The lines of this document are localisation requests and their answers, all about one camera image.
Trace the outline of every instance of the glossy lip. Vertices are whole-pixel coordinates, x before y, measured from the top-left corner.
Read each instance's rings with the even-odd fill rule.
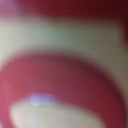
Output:
[[[42,70],[42,66],[39,66],[40,64],[44,65],[46,68],[43,70],[44,72],[46,71],[47,77],[42,75],[43,78],[46,78],[44,81],[42,80],[42,76],[39,75]],[[11,123],[7,123],[9,122],[8,113],[6,113],[6,111],[4,112],[3,108],[8,111],[11,104],[26,96],[29,97],[33,93],[53,94],[57,97],[57,101],[60,103],[67,103],[90,109],[91,111],[98,113],[104,119],[108,128],[115,127],[114,125],[116,125],[116,128],[126,128],[126,108],[119,90],[116,89],[116,85],[108,78],[108,76],[101,72],[97,66],[93,66],[89,62],[85,63],[79,59],[77,60],[63,55],[33,54],[23,57],[21,56],[9,62],[1,71],[0,76],[2,78],[1,85],[3,85],[3,92],[7,93],[7,88],[10,86],[10,90],[13,91],[13,94],[10,93],[10,97],[6,102],[1,100],[3,102],[1,106],[1,113],[3,113],[1,120],[5,128],[10,128]],[[32,82],[28,80],[26,81],[26,78],[30,81],[33,81],[34,78],[36,86],[35,84],[31,85]],[[17,88],[18,92],[14,88],[17,84],[21,87]]]

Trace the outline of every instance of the white tooth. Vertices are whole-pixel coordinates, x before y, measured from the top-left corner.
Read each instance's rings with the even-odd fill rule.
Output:
[[[102,118],[89,110],[67,105],[13,105],[10,117],[16,128],[106,128]]]

